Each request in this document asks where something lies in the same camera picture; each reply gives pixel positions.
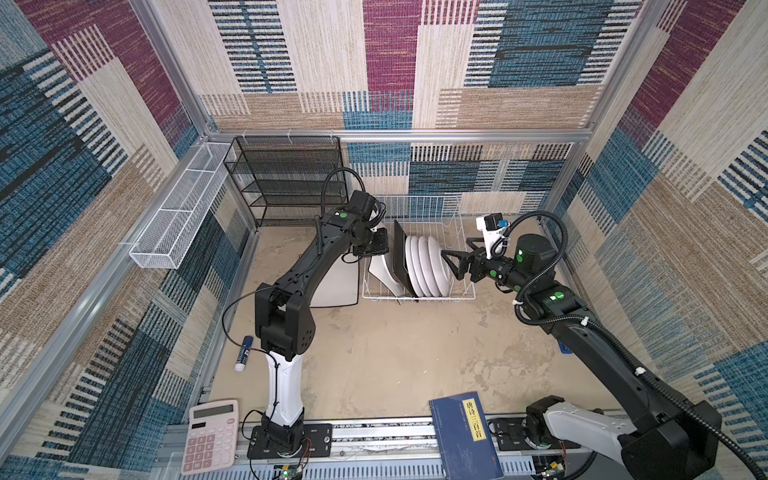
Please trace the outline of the white square plate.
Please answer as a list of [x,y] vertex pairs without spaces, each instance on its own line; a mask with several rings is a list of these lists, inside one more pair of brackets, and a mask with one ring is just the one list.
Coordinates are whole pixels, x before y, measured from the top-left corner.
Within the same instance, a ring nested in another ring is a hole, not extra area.
[[405,295],[404,285],[394,276],[393,259],[390,252],[374,256],[371,259],[368,271],[372,276],[376,277],[394,297],[400,298]]
[[349,307],[358,303],[359,264],[338,258],[318,285],[311,308]]

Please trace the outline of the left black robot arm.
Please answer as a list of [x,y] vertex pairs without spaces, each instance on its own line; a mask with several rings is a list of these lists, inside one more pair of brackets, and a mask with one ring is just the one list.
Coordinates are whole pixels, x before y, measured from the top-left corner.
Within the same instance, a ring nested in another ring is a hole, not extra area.
[[303,355],[316,334],[312,299],[344,254],[361,257],[387,251],[387,231],[379,226],[385,213],[381,201],[355,190],[346,205],[316,219],[314,239],[294,265],[255,292],[255,336],[270,368],[262,428],[269,441],[290,453],[304,442],[301,375]]

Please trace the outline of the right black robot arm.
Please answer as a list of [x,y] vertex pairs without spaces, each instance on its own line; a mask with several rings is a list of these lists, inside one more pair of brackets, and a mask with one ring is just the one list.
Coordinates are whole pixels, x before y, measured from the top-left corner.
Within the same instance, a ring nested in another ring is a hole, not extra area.
[[555,278],[565,253],[538,234],[521,236],[512,256],[488,256],[468,239],[469,251],[444,250],[443,260],[457,279],[485,278],[515,297],[516,317],[539,327],[575,354],[608,389],[628,415],[634,431],[610,438],[603,456],[618,455],[635,479],[694,479],[710,470],[719,446],[730,450],[751,472],[766,473],[720,429],[722,417],[708,402],[692,403],[633,355],[570,288]]

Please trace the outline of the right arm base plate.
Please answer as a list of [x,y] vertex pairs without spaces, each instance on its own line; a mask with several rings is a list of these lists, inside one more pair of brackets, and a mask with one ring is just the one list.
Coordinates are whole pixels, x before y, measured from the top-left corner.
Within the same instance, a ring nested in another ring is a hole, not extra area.
[[519,416],[497,417],[486,421],[491,435],[500,451],[545,451],[561,450],[559,440],[535,445],[527,437],[525,418]]

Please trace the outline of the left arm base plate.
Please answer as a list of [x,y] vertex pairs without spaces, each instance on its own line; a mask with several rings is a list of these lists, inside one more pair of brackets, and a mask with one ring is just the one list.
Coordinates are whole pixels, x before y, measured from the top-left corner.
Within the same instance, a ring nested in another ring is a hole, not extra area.
[[253,427],[247,439],[249,460],[325,458],[331,453],[333,426],[299,422],[286,427],[269,422]]

